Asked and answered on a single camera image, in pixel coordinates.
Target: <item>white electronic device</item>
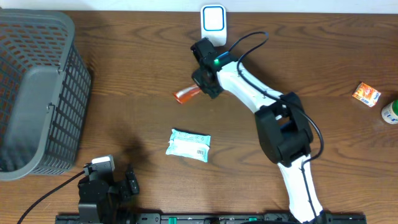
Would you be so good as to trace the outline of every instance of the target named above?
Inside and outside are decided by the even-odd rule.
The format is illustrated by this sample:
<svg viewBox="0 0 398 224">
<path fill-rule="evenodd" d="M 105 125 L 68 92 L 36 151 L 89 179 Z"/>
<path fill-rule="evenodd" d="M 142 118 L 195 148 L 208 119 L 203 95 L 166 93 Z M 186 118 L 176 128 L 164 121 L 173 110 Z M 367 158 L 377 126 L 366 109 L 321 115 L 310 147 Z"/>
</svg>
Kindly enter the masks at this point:
<svg viewBox="0 0 398 224">
<path fill-rule="evenodd" d="M 215 46 L 226 43 L 225 7 L 219 4 L 203 6 L 200 10 L 201 37 L 207 37 Z"/>
</svg>

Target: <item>red object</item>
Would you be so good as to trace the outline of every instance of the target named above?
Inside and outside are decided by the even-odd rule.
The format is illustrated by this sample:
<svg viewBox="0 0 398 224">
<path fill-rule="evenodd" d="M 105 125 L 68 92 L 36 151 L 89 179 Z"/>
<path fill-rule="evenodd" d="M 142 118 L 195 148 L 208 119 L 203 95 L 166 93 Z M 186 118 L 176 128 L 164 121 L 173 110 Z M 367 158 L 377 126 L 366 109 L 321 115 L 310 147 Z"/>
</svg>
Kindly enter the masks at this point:
<svg viewBox="0 0 398 224">
<path fill-rule="evenodd" d="M 185 88 L 183 90 L 180 90 L 178 92 L 173 93 L 175 99 L 177 102 L 183 104 L 187 102 L 190 98 L 195 96 L 196 94 L 200 93 L 200 88 L 197 85 L 192 85 L 188 88 Z"/>
</svg>

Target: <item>barcode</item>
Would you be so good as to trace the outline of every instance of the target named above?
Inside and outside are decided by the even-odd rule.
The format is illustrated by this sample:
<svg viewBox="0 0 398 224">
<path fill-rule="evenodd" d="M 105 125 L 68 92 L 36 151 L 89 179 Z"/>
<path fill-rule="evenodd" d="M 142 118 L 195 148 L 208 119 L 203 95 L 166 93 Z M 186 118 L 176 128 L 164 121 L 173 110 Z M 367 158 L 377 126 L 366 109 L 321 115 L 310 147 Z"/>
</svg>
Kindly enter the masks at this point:
<svg viewBox="0 0 398 224">
<path fill-rule="evenodd" d="M 364 102 L 364 103 L 366 103 L 366 104 L 369 103 L 369 101 L 368 101 L 368 100 L 365 100 L 364 98 L 362 98 L 361 101 Z"/>
</svg>

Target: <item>light blue snack packet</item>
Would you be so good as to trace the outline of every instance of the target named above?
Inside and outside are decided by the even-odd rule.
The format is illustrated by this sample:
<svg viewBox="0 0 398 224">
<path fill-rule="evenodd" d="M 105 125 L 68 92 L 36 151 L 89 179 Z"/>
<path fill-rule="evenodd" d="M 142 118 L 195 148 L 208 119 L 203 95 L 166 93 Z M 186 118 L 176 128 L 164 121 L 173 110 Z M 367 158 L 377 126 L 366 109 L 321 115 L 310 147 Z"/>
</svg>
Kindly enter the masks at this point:
<svg viewBox="0 0 398 224">
<path fill-rule="evenodd" d="M 209 135 L 191 134 L 172 129 L 170 146 L 166 150 L 166 155 L 183 156 L 207 162 L 210 138 Z"/>
</svg>

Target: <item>orange box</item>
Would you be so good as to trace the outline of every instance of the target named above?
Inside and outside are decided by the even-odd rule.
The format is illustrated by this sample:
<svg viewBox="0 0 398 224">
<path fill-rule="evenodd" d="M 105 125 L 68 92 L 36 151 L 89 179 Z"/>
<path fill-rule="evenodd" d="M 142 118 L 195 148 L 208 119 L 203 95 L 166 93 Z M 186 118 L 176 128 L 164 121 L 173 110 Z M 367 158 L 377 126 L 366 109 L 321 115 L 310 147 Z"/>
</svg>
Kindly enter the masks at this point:
<svg viewBox="0 0 398 224">
<path fill-rule="evenodd" d="M 353 97 L 360 100 L 362 103 L 372 107 L 376 105 L 381 93 L 365 83 L 359 84 L 355 90 Z"/>
</svg>

